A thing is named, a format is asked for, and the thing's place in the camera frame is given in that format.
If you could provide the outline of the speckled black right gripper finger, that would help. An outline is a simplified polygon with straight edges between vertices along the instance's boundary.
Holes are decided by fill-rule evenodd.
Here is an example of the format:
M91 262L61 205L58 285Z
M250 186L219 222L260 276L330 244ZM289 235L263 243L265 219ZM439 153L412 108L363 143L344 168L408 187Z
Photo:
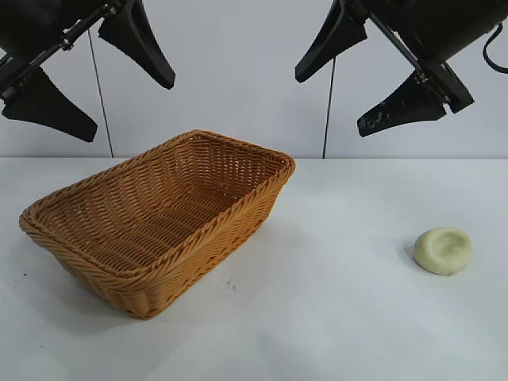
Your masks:
M357 121L359 135L367 137L400 125L437 121L445 115L440 99L412 73L391 95Z

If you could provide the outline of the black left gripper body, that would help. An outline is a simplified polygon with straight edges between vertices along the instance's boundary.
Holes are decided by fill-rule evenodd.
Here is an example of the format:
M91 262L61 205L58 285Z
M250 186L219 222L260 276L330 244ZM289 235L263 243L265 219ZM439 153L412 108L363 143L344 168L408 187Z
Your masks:
M2 1L1 99L12 98L50 57L71 50L119 9L119 1Z

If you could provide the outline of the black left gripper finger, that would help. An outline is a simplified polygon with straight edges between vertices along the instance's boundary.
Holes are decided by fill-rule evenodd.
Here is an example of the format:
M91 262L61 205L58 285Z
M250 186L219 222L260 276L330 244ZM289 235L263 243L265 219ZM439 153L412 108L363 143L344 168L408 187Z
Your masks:
M87 143L94 140L98 130L98 125L67 99L40 67L5 100L2 115L47 126Z
M168 63L139 0L108 1L98 35L136 62L163 88L170 90L175 72Z

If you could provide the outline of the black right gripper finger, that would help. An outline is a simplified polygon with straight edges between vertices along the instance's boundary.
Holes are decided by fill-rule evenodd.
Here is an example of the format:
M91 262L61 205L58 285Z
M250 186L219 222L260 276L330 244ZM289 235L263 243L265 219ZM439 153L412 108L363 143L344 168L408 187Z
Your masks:
M314 42L295 66L295 79L305 82L330 60L366 40L367 19L368 10L361 1L334 1Z

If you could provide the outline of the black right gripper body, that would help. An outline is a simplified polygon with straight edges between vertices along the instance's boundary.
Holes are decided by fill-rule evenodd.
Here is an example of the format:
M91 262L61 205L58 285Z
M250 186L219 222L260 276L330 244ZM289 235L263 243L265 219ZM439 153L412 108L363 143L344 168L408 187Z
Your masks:
M474 99L448 60L483 35L502 31L505 1L361 1L368 18L453 113Z

